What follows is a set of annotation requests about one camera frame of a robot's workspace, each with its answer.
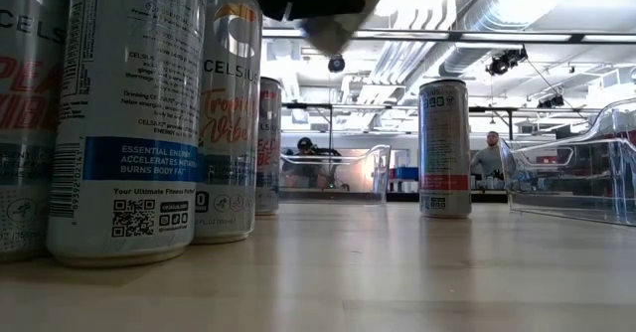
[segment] black camera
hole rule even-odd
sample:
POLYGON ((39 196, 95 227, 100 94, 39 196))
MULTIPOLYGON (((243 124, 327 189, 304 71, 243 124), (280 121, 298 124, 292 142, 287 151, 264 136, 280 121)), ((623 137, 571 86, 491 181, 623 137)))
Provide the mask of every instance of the black camera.
POLYGON ((334 55, 329 59, 329 66, 327 67, 330 73, 341 73, 345 69, 345 59, 342 55, 334 55))

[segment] celsius logo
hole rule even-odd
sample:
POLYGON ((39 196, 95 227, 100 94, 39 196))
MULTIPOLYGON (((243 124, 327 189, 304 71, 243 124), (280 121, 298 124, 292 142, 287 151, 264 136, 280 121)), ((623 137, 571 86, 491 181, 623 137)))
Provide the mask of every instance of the celsius logo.
POLYGON ((241 58, 251 58, 256 55, 251 42, 260 39, 258 36, 258 16, 246 5, 227 4, 222 6, 215 14, 215 36, 217 40, 232 54, 241 58), (247 23, 247 30, 240 30, 243 38, 236 38, 230 32, 232 20, 243 20, 247 23))

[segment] qr code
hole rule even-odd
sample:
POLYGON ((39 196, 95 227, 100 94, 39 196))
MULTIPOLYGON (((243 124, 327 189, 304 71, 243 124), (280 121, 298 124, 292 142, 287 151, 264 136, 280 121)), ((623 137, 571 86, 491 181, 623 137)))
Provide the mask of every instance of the qr code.
POLYGON ((112 206, 112 237, 145 237, 154 234, 154 200, 116 200, 112 206))

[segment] can label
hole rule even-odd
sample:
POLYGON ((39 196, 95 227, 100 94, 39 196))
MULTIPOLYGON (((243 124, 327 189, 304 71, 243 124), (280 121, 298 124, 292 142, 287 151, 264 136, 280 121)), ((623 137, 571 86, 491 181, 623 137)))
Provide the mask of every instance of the can label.
POLYGON ((260 81, 258 110, 258 155, 256 162, 256 211, 278 209, 280 176, 280 84, 260 81))
POLYGON ((261 25, 255 0, 208 0, 196 239, 253 228, 261 25))
POLYGON ((44 249, 69 0, 0 0, 0 259, 44 249))
POLYGON ((49 249, 124 256, 194 229, 205 0, 72 0, 49 249))
POLYGON ((461 82, 430 83, 419 95, 419 203, 425 215, 470 214, 468 97, 461 82))

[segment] energy drink can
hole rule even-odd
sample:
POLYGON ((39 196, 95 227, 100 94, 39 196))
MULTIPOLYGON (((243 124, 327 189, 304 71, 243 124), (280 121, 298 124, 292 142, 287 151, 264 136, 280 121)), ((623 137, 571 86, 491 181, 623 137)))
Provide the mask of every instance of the energy drink can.
POLYGON ((257 215, 273 215, 278 210, 281 105, 282 85, 280 82, 261 78, 256 159, 257 215))
POLYGON ((197 244, 243 240, 253 229, 261 26, 256 0, 208 0, 197 244))
POLYGON ((69 0, 0 0, 0 262, 46 251, 69 0))
POLYGON ((205 0, 71 0, 48 248, 123 266, 194 234, 205 0))
POLYGON ((419 210, 466 218, 470 206, 468 90, 459 80, 419 88, 419 210))

